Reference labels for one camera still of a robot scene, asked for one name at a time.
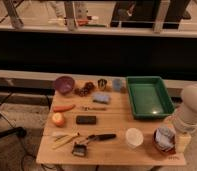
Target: wooden table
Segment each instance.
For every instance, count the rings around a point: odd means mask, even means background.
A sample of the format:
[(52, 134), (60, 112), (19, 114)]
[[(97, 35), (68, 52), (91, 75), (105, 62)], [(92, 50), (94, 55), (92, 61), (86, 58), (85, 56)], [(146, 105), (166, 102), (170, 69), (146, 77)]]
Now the wooden table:
[[(76, 81), (77, 87), (83, 87), (86, 81)], [(79, 97), (73, 93), (63, 96), (55, 92), (52, 106), (76, 104), (76, 108), (64, 113), (66, 125), (62, 128), (56, 127), (51, 122), (52, 108), (45, 124), (43, 137), (37, 155), (37, 162), (43, 164), (64, 165), (185, 165), (183, 154), (164, 156), (154, 147), (153, 132), (159, 127), (163, 120), (139, 121), (134, 120), (128, 93), (119, 93), (111, 90), (111, 81), (108, 81), (111, 96), (109, 105), (92, 102), (91, 95)], [(81, 106), (106, 107), (106, 111), (83, 111)], [(96, 115), (96, 125), (77, 125), (77, 115)], [(134, 150), (129, 148), (125, 141), (125, 132), (128, 128), (137, 128), (143, 132), (144, 142)], [(64, 133), (79, 132), (80, 137), (72, 142), (53, 150), (54, 139), (52, 132), (62, 131)], [(91, 134), (115, 133), (116, 139), (100, 142), (91, 142), (88, 146), (86, 157), (73, 156), (71, 153), (75, 141), (83, 139)]]

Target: chair leg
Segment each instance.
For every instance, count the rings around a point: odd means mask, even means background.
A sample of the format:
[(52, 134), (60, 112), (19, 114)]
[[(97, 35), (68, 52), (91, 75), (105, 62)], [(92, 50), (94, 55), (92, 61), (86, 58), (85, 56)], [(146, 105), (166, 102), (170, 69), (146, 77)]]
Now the chair leg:
[(10, 134), (16, 134), (18, 137), (25, 137), (27, 132), (22, 127), (16, 127), (16, 128), (9, 129), (7, 131), (0, 132), (0, 138), (6, 137)]

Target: orange carrot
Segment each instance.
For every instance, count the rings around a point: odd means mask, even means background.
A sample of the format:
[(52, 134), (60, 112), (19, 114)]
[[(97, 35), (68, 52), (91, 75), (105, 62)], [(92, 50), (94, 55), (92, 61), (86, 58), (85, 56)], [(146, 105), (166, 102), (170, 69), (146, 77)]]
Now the orange carrot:
[(71, 110), (75, 107), (75, 104), (69, 105), (69, 106), (53, 106), (53, 111), (54, 112), (65, 112), (68, 110)]

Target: metal bar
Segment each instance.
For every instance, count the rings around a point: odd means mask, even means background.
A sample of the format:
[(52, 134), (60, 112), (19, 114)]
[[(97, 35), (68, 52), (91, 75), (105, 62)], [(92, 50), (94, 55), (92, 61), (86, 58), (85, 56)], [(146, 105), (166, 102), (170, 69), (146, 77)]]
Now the metal bar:
[(84, 1), (74, 2), (76, 19), (87, 19), (87, 6)]
[(73, 9), (73, 2), (65, 1), (64, 6), (65, 6), (65, 13), (67, 20), (67, 28), (69, 31), (74, 31), (76, 29), (76, 22), (75, 22), (75, 15)]
[(23, 22), (19, 18), (18, 13), (16, 12), (16, 8), (12, 0), (2, 0), (6, 10), (8, 11), (8, 15), (10, 16), (11, 24), (16, 29), (21, 29), (23, 27)]
[[(23, 2), (24, 2), (24, 0), (20, 0), (20, 1), (16, 4), (15, 8), (17, 9)], [(9, 16), (9, 15), (6, 14), (6, 15), (0, 20), (0, 24), (1, 24), (3, 21), (5, 21), (5, 19), (6, 19), (8, 16)]]
[[(0, 31), (16, 31), (12, 26), (0, 25)], [(70, 32), (65, 27), (58, 26), (24, 26), (23, 32), (41, 32), (41, 33), (67, 33), (67, 34), (91, 34), (91, 35), (121, 35), (121, 36), (152, 36), (152, 37), (181, 37), (197, 38), (197, 31), (185, 31), (177, 29), (163, 29), (159, 34), (154, 33), (149, 28), (88, 28), (79, 27), (76, 32)]]
[(157, 12), (157, 16), (155, 19), (155, 23), (153, 25), (154, 32), (155, 33), (160, 33), (163, 29), (164, 21), (169, 9), (170, 5), (170, 0), (161, 0), (159, 9)]

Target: green tray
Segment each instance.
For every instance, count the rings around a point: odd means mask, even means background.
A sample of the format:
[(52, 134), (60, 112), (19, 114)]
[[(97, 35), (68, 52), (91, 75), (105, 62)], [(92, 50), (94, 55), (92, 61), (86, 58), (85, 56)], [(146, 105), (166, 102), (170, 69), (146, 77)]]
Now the green tray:
[(127, 87), (135, 119), (169, 116), (174, 106), (161, 77), (127, 77)]

